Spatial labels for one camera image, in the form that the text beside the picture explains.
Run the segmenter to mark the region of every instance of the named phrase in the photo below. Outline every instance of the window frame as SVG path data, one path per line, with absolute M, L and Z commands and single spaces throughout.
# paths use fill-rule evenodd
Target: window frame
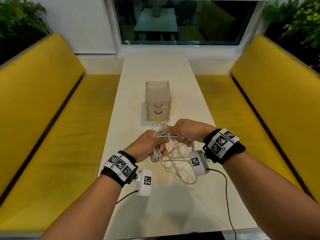
M 125 58 L 126 53 L 132 51 L 168 51 L 183 52 L 186 54 L 188 59 L 237 60 L 242 54 L 243 50 L 250 43 L 262 19 L 262 11 L 267 2 L 268 1 L 266 0 L 258 0 L 239 45 L 137 45 L 122 44 L 114 0 L 105 0 L 107 13 L 109 14 L 109 20 L 111 21 L 110 24 L 113 27 L 112 30 L 114 31 L 115 55 L 120 59 Z

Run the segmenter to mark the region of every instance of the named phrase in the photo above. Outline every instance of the cable bundle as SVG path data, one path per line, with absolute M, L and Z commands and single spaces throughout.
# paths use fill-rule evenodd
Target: cable bundle
M 152 124 L 152 130 L 154 130 L 154 127 L 157 127 L 157 124 L 161 126 L 160 129 L 158 129 L 153 137 L 154 138 L 158 138 L 158 137 L 179 137 L 179 135 L 170 135 L 169 133 L 167 133 L 164 129 L 162 129 L 162 122 L 155 122 Z M 168 150 L 168 155 L 164 158 L 162 158 L 161 156 L 161 152 L 158 146 L 156 146 L 153 150 L 153 152 L 150 155 L 151 161 L 153 161 L 154 163 L 160 162 L 161 161 L 161 165 L 165 168 L 166 172 L 170 172 L 170 170 L 177 175 L 177 177 L 184 182 L 185 184 L 191 185 L 191 184 L 195 184 L 195 182 L 197 181 L 197 176 L 195 176 L 195 181 L 192 183 L 189 183 L 185 180 L 183 180 L 183 178 L 181 177 L 179 171 L 180 169 L 177 167 L 178 163 L 181 162 L 186 162 L 188 164 L 190 164 L 189 158 L 188 158 L 188 154 L 189 152 L 193 152 L 195 150 L 195 146 L 194 143 L 192 142 L 192 147 L 191 150 L 189 149 L 189 147 L 187 147 L 185 144 L 183 143 L 179 143 L 179 142 L 175 142 L 174 144 L 172 144 L 173 147 Z M 185 148 L 186 149 L 186 153 L 182 153 L 181 152 L 181 148 Z

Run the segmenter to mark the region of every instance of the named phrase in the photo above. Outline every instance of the black cable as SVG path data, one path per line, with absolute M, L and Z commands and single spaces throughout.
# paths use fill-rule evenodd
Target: black cable
M 231 222 L 231 218 L 230 218 L 229 203 L 228 203 L 228 194 L 227 194 L 227 185 L 228 185 L 227 177 L 224 175 L 224 173 L 222 173 L 222 172 L 220 172 L 220 171 L 218 171 L 218 170 L 211 169 L 211 168 L 207 168 L 207 170 L 212 170 L 212 171 L 216 171 L 216 172 L 218 172 L 218 173 L 221 173 L 221 174 L 224 176 L 224 178 L 226 179 L 226 206 L 227 206 L 227 208 L 228 208 L 229 221 L 230 221 L 232 230 L 234 231 L 234 237 L 235 237 L 235 240 L 237 240 L 237 234 L 236 234 L 235 229 L 233 228 L 233 225 L 232 225 L 232 222 Z
M 129 195 L 133 194 L 133 193 L 137 193 L 139 190 L 133 191 L 129 194 L 127 194 L 125 197 L 123 197 L 121 200 L 119 200 L 116 204 L 118 204 L 120 201 L 122 201 L 123 199 L 125 199 L 126 197 L 128 197 Z

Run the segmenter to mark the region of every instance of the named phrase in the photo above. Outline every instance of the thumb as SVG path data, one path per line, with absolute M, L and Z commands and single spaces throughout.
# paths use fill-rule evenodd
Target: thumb
M 154 138 L 154 146 L 158 146 L 166 141 L 168 137 L 157 137 Z
M 163 128 L 166 132 L 170 133 L 171 135 L 179 134 L 178 130 L 177 130 L 174 126 L 170 126 L 170 125 L 164 124 L 164 125 L 162 126 L 162 128 Z

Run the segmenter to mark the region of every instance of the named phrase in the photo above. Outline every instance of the translucent plastic box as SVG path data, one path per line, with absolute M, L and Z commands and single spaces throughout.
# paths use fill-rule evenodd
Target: translucent plastic box
M 168 121 L 171 112 L 169 81 L 146 82 L 146 120 Z

